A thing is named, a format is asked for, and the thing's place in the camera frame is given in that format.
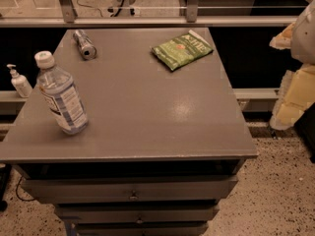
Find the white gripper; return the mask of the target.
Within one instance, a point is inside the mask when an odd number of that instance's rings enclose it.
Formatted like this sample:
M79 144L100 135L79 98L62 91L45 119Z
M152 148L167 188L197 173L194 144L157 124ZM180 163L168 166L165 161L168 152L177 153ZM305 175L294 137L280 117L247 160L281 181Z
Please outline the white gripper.
M291 47L291 56L305 63L296 72L285 72L272 111L270 126L275 130L286 130L315 102L315 0L295 23L274 36L269 45L278 50Z

